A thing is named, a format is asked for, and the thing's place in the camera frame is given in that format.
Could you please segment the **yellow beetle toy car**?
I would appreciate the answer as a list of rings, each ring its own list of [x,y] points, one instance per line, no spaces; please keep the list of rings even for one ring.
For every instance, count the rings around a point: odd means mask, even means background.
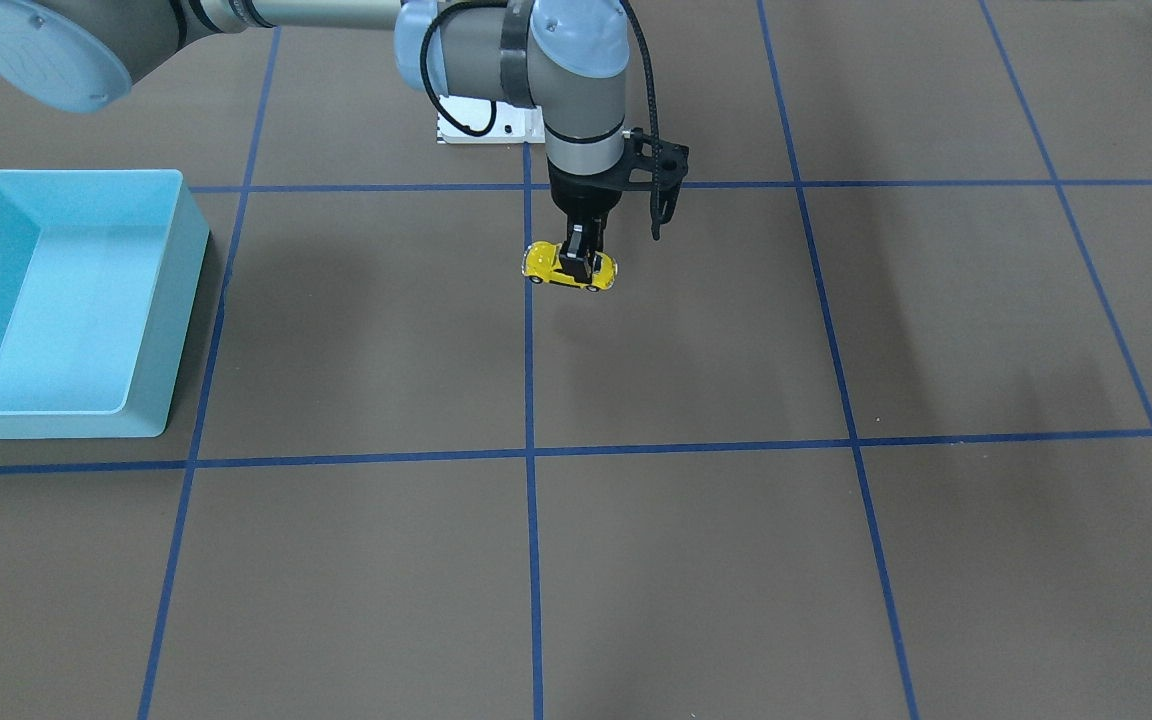
[[[530,243],[524,253],[521,272],[535,285],[558,285],[594,293],[607,291],[616,282],[617,264],[607,252],[594,251],[593,274],[589,282],[577,281],[562,270],[559,256],[561,247],[558,243],[545,241]]]

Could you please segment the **light blue plastic bin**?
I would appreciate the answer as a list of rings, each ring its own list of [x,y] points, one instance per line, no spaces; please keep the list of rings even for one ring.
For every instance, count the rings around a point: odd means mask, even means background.
[[[0,169],[0,439],[160,435],[209,237],[177,169]]]

